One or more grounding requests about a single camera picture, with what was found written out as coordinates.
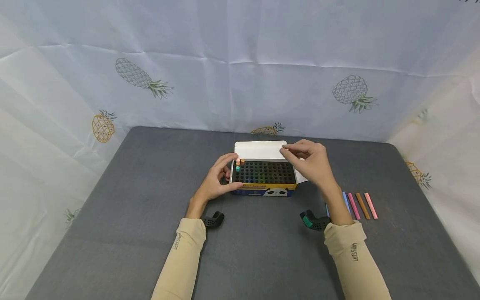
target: fabric backdrop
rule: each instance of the fabric backdrop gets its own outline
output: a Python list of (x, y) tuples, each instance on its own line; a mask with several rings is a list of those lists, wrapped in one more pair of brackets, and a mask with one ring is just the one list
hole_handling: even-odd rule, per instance
[(479, 12), (1, 1), (0, 300), (25, 298), (134, 126), (391, 139), (479, 279)]

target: chalk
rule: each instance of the chalk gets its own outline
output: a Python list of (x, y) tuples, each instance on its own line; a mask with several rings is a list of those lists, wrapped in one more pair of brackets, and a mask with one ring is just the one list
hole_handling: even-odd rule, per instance
[(352, 196), (351, 193), (348, 193), (348, 199), (350, 200), (350, 204), (352, 205), (353, 213), (355, 214), (355, 218), (357, 218), (357, 220), (360, 220), (359, 210), (357, 209), (357, 206), (355, 205), (355, 201), (353, 200), (353, 196)]
[(365, 218), (367, 218), (367, 220), (370, 220), (370, 215), (368, 214), (367, 208), (365, 207), (365, 204), (363, 203), (363, 200), (361, 198), (360, 193), (356, 193), (355, 195), (357, 196), (357, 199), (360, 203), (361, 209), (363, 210), (363, 214), (365, 215)]
[(375, 211), (375, 207), (373, 207), (373, 203), (372, 203), (372, 200), (370, 199), (370, 195), (368, 195), (367, 192), (364, 195), (365, 195), (365, 199), (367, 199), (368, 206), (372, 211), (373, 218), (378, 219), (377, 212)]
[(348, 212), (352, 214), (352, 212), (350, 211), (350, 205), (348, 205), (347, 194), (345, 194), (345, 192), (342, 192), (342, 195), (343, 195), (343, 200), (345, 201), (345, 205), (348, 208)]

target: gray table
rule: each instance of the gray table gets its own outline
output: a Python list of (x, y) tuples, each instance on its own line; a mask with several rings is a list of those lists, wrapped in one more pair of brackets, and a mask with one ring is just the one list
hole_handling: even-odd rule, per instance
[[(189, 198), (236, 141), (298, 138), (133, 128), (30, 291), (28, 300), (148, 300)], [(390, 144), (313, 139), (328, 150), (338, 183), (369, 192), (378, 220), (362, 219), (393, 299), (480, 299), (438, 217)], [(325, 214), (309, 182), (291, 198), (225, 195), (209, 230), (196, 300), (343, 299), (323, 234), (299, 213)]]

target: box lid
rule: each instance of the box lid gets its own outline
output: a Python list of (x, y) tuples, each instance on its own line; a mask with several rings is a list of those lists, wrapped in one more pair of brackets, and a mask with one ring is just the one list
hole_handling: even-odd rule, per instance
[[(239, 155), (239, 158), (245, 159), (282, 159), (287, 161), (280, 153), (280, 149), (286, 144), (286, 141), (236, 142), (235, 153)], [(297, 183), (308, 181), (296, 169), (295, 175)]]

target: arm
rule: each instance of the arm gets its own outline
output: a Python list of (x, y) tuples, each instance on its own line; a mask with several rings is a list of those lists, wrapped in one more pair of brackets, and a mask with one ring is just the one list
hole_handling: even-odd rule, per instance
[(365, 244), (363, 228), (358, 221), (353, 221), (345, 206), (325, 147), (301, 140), (284, 145), (280, 152), (305, 178), (316, 184), (324, 195), (332, 220), (325, 229), (325, 245), (335, 261), (345, 298), (391, 299), (382, 274)]
[(206, 230), (200, 219), (208, 201), (242, 187), (241, 182), (220, 184), (230, 178), (230, 169), (225, 165), (236, 159), (235, 153), (221, 156), (210, 168), (202, 185), (190, 199), (185, 218), (180, 221), (177, 236), (155, 285), (152, 300), (189, 300), (197, 277), (200, 252), (206, 240)]

